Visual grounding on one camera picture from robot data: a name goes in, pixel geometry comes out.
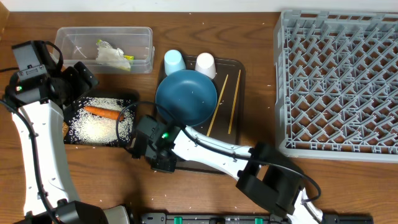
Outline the green foil snack wrapper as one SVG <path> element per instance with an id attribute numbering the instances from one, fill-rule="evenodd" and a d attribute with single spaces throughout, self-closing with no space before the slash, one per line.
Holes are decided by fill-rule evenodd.
<path id="1" fill-rule="evenodd" d="M 103 40 L 101 40 L 101 39 L 97 41 L 96 45 L 97 45 L 97 47 L 114 48 L 110 43 L 108 43 L 107 41 L 103 41 Z M 130 61 L 130 64 L 131 64 L 131 66 L 132 66 L 133 61 L 134 61 L 134 56 L 132 56 L 132 55 L 125 55 L 125 54 L 124 54 L 124 57 L 127 58 L 127 59 Z"/>

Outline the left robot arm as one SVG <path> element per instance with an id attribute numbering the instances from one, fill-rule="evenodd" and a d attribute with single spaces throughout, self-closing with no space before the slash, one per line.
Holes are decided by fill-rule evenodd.
<path id="1" fill-rule="evenodd" d="M 129 223 L 123 205 L 103 210 L 81 202 L 68 168 L 63 106 L 98 84 L 81 62 L 64 71 L 28 66 L 10 79 L 3 104 L 21 140 L 25 170 L 22 223 Z"/>

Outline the dark blue plate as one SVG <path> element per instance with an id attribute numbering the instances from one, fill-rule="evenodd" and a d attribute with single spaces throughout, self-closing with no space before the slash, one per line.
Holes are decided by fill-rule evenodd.
<path id="1" fill-rule="evenodd" d="M 218 93 L 212 80 L 194 70 L 181 70 L 165 77 L 159 84 L 155 103 L 166 121 L 177 118 L 187 126 L 197 126 L 214 113 Z"/>

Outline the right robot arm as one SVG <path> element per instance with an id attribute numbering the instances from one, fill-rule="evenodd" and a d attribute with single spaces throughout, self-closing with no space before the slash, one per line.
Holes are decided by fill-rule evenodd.
<path id="1" fill-rule="evenodd" d="M 277 149 L 257 143 L 239 146 L 205 136 L 190 126 L 141 121 L 134 130 L 141 152 L 166 161 L 179 157 L 210 166 L 236 181 L 256 205 L 291 223 L 321 223 L 304 182 L 314 180 Z"/>

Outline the orange carrot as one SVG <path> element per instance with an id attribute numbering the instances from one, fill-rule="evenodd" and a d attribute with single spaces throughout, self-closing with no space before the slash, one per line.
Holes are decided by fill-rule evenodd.
<path id="1" fill-rule="evenodd" d="M 124 116 L 121 115 L 119 111 L 115 111 L 115 110 L 98 108 L 98 107 L 94 107 L 94 106 L 85 106 L 83 109 L 89 113 L 94 114 L 94 115 L 112 119 L 112 120 L 122 121 L 124 119 Z"/>

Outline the brown textured food piece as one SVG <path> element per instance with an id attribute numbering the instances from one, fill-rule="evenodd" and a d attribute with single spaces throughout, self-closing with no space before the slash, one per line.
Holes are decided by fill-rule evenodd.
<path id="1" fill-rule="evenodd" d="M 63 122 L 63 128 L 62 128 L 62 133 L 63 133 L 63 137 L 65 138 L 65 136 L 67 135 L 69 130 L 69 126 L 66 122 Z"/>

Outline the white rice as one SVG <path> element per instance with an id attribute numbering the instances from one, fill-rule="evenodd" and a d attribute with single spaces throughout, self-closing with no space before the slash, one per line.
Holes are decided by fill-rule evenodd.
<path id="1" fill-rule="evenodd" d="M 124 112 L 122 121 L 100 117 L 85 111 L 83 108 L 94 106 L 120 112 L 131 103 L 131 100 L 115 98 L 81 98 L 74 111 L 64 114 L 64 122 L 69 126 L 68 133 L 64 138 L 65 143 L 124 147 L 128 144 L 132 134 L 136 117 L 135 107 Z"/>

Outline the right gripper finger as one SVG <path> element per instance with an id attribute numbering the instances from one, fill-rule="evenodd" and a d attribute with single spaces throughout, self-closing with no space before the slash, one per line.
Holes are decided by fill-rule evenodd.
<path id="1" fill-rule="evenodd" d="M 150 168 L 154 171 L 173 173 L 175 172 L 177 157 L 171 155 L 169 157 L 157 156 L 150 162 Z"/>
<path id="2" fill-rule="evenodd" d="M 126 146 L 126 151 L 133 159 L 140 159 L 146 154 L 147 140 L 142 137 L 133 137 Z"/>

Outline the white napkin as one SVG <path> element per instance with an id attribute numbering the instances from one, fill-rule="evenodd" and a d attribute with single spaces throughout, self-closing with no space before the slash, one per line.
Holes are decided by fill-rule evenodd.
<path id="1" fill-rule="evenodd" d="M 131 70 L 130 61 L 124 57 L 124 52 L 117 48 L 98 47 L 96 63 L 119 68 L 125 71 Z"/>

